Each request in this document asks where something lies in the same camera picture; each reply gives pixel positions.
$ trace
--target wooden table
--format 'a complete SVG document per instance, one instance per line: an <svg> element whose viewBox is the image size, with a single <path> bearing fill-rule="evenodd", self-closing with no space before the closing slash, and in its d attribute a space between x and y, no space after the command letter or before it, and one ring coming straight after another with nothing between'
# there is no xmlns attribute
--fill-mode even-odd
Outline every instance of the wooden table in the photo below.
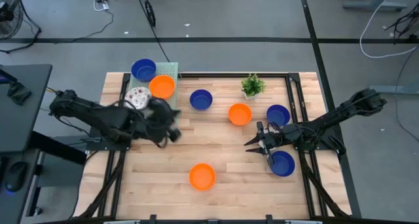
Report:
<svg viewBox="0 0 419 224"><path fill-rule="evenodd" d="M101 104L118 100L123 73L108 73ZM300 73L302 91L310 120L324 114L325 106L316 73ZM177 107L182 114L177 123L182 138L159 149L149 141L137 140L125 160L117 219L307 219L308 211L297 152L291 145L280 147L295 159L296 168L288 177L274 175L266 158L245 149L243 144L255 136L256 122L266 124L266 110L279 103L289 108L285 80L263 79L266 91L246 101L239 78L179 79ZM298 99L295 86L293 93ZM196 111L189 103L190 94L205 88L213 94L207 111ZM253 112L246 126L234 126L227 117L229 107L244 102ZM299 121L301 111L297 106ZM101 189L108 152L92 157L84 168L75 215L81 214ZM350 207L338 158L332 151L317 151L323 186L335 202L350 214ZM206 192L195 191L189 184L189 170L206 162L217 172L217 183ZM317 192L311 185L316 213ZM109 213L112 192L107 199Z"/></svg>

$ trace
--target small white pot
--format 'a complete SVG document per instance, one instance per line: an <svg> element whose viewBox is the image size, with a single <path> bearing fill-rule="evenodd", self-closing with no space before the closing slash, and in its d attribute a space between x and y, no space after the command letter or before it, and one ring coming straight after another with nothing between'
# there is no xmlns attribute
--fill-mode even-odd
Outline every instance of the small white pot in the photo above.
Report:
<svg viewBox="0 0 419 224"><path fill-rule="evenodd" d="M243 94L244 94L244 98L246 98L247 100L253 100L253 99L255 99L260 93L257 93L256 95L254 95L254 96L247 96L246 95L246 93L244 93L243 92Z"/></svg>

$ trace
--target computer mouse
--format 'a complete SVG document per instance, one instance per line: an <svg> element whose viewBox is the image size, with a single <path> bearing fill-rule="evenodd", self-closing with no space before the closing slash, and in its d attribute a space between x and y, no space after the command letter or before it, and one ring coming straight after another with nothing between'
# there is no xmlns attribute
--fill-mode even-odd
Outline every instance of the computer mouse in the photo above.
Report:
<svg viewBox="0 0 419 224"><path fill-rule="evenodd" d="M5 174L5 186L8 191L16 192L22 188L26 170L26 162L16 162L7 170Z"/></svg>

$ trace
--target gray floor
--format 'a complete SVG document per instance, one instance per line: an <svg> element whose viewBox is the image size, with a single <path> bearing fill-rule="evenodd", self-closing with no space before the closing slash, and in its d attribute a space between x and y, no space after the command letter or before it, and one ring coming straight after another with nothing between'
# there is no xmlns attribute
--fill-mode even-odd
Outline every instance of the gray floor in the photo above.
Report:
<svg viewBox="0 0 419 224"><path fill-rule="evenodd" d="M412 8L417 0L406 2ZM300 0L151 0L159 37L309 37ZM308 0L319 38L358 38L371 12L342 9L343 0ZM101 29L110 16L92 9L92 0L24 0L31 17L43 28L41 37L80 37ZM138 0L109 3L115 20L94 37L152 37ZM389 38L388 26L406 13L377 14L365 38ZM29 37L22 25L16 37ZM16 44L1 44L9 48ZM167 55L179 62L181 71L317 71L311 44L302 43L163 43ZM370 54L389 54L410 45L365 45ZM335 104L370 84L394 84L407 56L373 60L362 55L357 44L320 45ZM5 65L49 63L54 66L50 86L71 88L84 98L98 101L108 71L129 71L140 58L163 62L156 43L35 44L27 50L0 55ZM417 78L419 56L406 68L401 84ZM372 117L356 117L342 123L344 141L363 217L418 221L419 145L402 131L395 119L393 96ZM53 96L47 94L43 107ZM399 115L404 125L419 135L414 96L399 98ZM83 123L72 120L85 127ZM80 133L40 112L35 129L48 136ZM40 206L45 214L26 223L67 218L77 190L50 190L62 197L60 203L46 192Z"/></svg>

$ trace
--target green mesh tray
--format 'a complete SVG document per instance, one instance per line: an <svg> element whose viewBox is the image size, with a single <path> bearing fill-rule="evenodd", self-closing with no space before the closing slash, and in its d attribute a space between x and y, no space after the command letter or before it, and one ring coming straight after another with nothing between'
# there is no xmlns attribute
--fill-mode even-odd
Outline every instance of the green mesh tray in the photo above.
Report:
<svg viewBox="0 0 419 224"><path fill-rule="evenodd" d="M177 96L177 63L156 63L156 75L169 75L175 80L175 92L173 96L167 102L169 103L170 107L176 109L176 96ZM133 89L134 87L144 86L146 88L149 87L149 83L142 83L137 80L132 74L130 78L130 85L129 90Z"/></svg>

